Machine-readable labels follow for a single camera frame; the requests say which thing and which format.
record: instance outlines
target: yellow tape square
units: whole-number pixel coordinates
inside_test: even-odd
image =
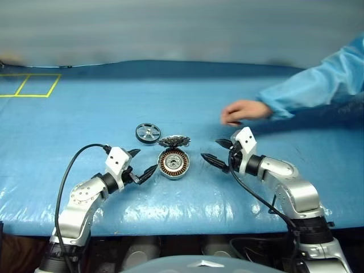
[[[0,94],[0,97],[27,97],[27,98],[48,98],[54,88],[56,87],[57,83],[59,82],[62,74],[58,74],[58,73],[20,73],[20,74],[2,74],[0,76],[24,76],[24,80],[21,83],[21,85],[19,86],[19,88],[16,90],[16,92],[14,94]],[[49,77],[49,76],[55,76],[55,80],[53,82],[53,84],[51,85],[50,89],[45,93],[45,94],[22,94],[22,89],[24,88],[24,86],[26,85],[27,81],[29,80],[29,78],[31,77]]]

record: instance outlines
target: metal pulley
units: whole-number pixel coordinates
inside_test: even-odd
[[[154,144],[160,138],[160,130],[154,124],[142,123],[136,127],[135,136],[144,144]]]

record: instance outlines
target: blue table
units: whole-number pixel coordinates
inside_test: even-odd
[[[156,163],[159,146],[134,135],[149,122],[162,135],[191,137],[191,167],[178,181],[156,172],[142,186],[115,193],[94,216],[93,235],[221,234],[284,231],[230,175],[200,156],[227,159],[214,143],[235,129],[219,124],[221,109],[279,83],[298,69],[261,65],[135,61],[71,69],[0,70],[0,221],[5,232],[50,235],[57,191],[73,154],[89,143],[141,148],[136,173]],[[248,122],[258,153],[287,160],[317,188],[328,221],[364,225],[363,99],[324,107],[290,121]],[[103,172],[105,153],[85,152],[64,188]],[[254,177],[247,183],[267,199]]]

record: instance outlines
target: gray wall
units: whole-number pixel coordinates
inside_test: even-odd
[[[364,0],[1,0],[0,60],[310,67],[364,30]]]

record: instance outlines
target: yellow tape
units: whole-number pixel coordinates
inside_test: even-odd
[[[26,76],[26,78],[23,80],[22,84],[16,90],[15,94],[3,94],[3,95],[0,94],[0,98],[12,98],[12,97],[16,97],[16,98],[19,98],[19,97],[24,97],[24,98],[48,98],[52,94],[52,92],[53,92],[54,88],[56,87],[56,85],[58,84],[59,80],[61,79],[62,74],[59,74],[59,73],[0,74],[0,77],[11,77],[11,76]],[[26,82],[29,80],[29,78],[31,76],[57,76],[57,79],[52,84],[52,86],[49,89],[49,91],[47,92],[47,94],[20,94],[20,92],[22,91],[24,85],[26,84]]]
[[[23,89],[23,87],[24,87],[24,84],[29,80],[29,78],[30,78],[30,75],[28,75],[24,80],[23,80],[23,82],[22,82],[22,84],[19,86],[19,88],[18,88],[18,90],[16,90],[16,92],[15,92],[15,94],[14,94],[14,97],[15,96],[17,96],[19,93],[20,93],[20,91]]]

